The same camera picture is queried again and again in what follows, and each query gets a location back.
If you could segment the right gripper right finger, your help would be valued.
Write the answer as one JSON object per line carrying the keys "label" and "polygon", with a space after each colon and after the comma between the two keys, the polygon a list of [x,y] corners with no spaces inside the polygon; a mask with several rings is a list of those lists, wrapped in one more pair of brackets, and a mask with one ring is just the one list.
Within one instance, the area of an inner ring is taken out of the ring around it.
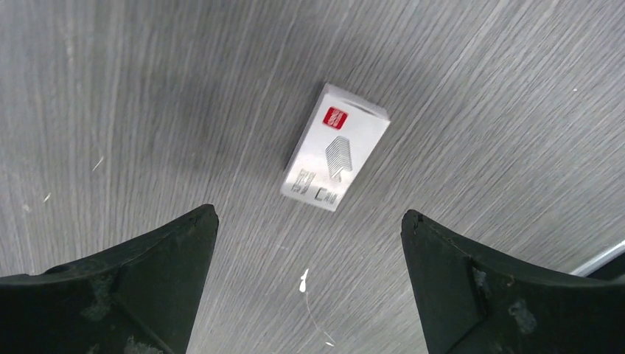
{"label": "right gripper right finger", "polygon": [[624,254],[580,275],[492,249],[410,210],[402,247],[430,353],[622,353]]}

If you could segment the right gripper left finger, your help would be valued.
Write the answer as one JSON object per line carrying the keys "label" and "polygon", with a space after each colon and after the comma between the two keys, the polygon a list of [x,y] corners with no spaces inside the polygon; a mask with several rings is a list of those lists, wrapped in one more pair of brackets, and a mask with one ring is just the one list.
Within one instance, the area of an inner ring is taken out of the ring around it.
{"label": "right gripper left finger", "polygon": [[1,278],[3,353],[185,353],[219,219],[211,204],[39,275]]}

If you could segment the white staple box sleeve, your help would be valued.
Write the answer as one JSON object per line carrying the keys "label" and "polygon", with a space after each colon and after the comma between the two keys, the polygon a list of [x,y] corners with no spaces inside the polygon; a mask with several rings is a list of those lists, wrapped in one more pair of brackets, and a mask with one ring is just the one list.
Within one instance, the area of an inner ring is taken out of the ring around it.
{"label": "white staple box sleeve", "polygon": [[325,83],[290,157],[282,195],[334,212],[390,122],[383,107]]}

